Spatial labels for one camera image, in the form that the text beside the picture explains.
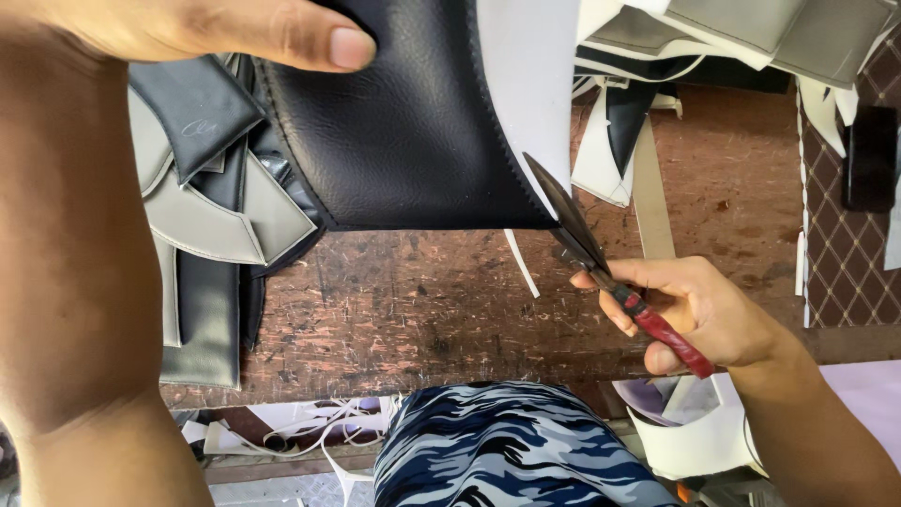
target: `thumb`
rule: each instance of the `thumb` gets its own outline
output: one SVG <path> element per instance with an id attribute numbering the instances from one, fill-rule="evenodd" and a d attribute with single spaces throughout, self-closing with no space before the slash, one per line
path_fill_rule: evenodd
<path id="1" fill-rule="evenodd" d="M 686 365 L 666 344 L 651 342 L 644 351 L 644 367 L 652 374 L 665 375 L 685 369 Z"/>
<path id="2" fill-rule="evenodd" d="M 194 0 L 189 30 L 200 52 L 249 53 L 298 69 L 352 72 L 376 43 L 347 16 L 307 0 Z"/>

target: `phone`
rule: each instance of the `phone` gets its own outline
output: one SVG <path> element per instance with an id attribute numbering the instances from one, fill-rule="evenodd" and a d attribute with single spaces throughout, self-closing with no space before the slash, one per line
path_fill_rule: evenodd
<path id="1" fill-rule="evenodd" d="M 891 107 L 862 106 L 845 128 L 842 205 L 850 211 L 887 213 L 895 205 L 897 113 Z"/>

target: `brown quilted fabric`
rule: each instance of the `brown quilted fabric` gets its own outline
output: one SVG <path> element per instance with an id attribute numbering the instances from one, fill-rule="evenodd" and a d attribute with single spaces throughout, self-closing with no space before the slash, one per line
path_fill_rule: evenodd
<path id="1" fill-rule="evenodd" d="M 901 26 L 858 76 L 862 106 L 901 109 Z M 802 115 L 810 327 L 901 323 L 901 270 L 883 271 L 888 215 L 842 208 L 842 158 Z"/>

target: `hand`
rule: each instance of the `hand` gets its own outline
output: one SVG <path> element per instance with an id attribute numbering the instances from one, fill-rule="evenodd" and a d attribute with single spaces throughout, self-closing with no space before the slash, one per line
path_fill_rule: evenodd
<path id="1" fill-rule="evenodd" d="M 651 304 L 707 359 L 721 366 L 747 366 L 772 359 L 785 342 L 796 339 L 703 257 L 666 261 L 610 261 L 618 281 L 651 290 Z M 595 288 L 595 281 L 580 272 L 570 279 L 581 289 Z M 627 335 L 637 326 L 610 294 L 600 292 L 601 310 Z M 685 368 L 668 346 L 653 342 L 644 364 L 654 374 Z"/>
<path id="2" fill-rule="evenodd" d="M 71 32 L 122 60 L 235 51 L 299 69 L 350 72 L 376 53 L 350 18 L 307 0 L 4 0 L 4 17 Z"/>

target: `wooden table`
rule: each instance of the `wooden table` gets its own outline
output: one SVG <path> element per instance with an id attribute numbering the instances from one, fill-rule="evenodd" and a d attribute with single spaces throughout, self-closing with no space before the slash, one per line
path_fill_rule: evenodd
<path id="1" fill-rule="evenodd" d="M 703 255 L 796 332 L 821 364 L 901 357 L 894 327 L 803 329 L 794 295 L 801 227 L 795 96 L 682 87 L 684 119 L 651 120 L 676 253 Z M 573 160 L 588 108 L 573 106 Z M 641 257 L 635 214 L 578 190 L 611 258 Z M 517 231 L 541 296 L 503 231 L 327 233 L 269 279 L 242 390 L 164 386 L 172 409 L 409 392 L 445 383 L 567 384 L 589 403 L 604 381 L 647 375 L 645 338 L 568 284 L 544 231 Z"/>

